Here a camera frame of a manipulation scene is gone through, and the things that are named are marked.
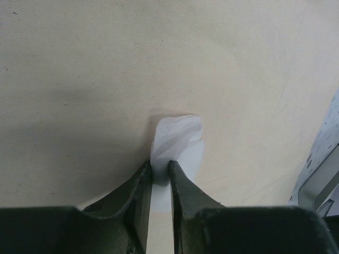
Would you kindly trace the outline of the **metal instrument tray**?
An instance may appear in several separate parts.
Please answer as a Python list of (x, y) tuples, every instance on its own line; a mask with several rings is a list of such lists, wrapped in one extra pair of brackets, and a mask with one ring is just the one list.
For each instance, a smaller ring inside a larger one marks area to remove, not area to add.
[(338, 147), (326, 157), (297, 192), (297, 205), (326, 217), (334, 204), (331, 199), (338, 186)]

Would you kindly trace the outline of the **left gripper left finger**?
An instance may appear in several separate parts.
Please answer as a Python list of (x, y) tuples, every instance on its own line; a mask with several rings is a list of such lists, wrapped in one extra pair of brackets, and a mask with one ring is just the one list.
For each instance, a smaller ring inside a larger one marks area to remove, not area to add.
[(83, 210), (72, 206), (1, 209), (1, 253), (145, 253), (149, 162)]

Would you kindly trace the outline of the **white gauze pad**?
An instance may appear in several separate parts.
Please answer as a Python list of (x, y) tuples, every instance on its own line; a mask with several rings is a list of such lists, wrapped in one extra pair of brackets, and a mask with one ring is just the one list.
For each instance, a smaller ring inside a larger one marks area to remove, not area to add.
[(167, 166), (177, 161), (190, 180), (200, 168), (203, 124), (193, 114), (155, 114), (149, 122), (150, 164), (153, 186), (147, 253), (174, 253), (171, 187)]

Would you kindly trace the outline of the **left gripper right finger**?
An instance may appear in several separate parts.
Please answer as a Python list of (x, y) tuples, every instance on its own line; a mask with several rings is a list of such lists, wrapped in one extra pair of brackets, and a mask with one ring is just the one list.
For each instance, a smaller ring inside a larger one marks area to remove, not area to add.
[(338, 253), (338, 235), (298, 206), (225, 207), (170, 161), (175, 253)]

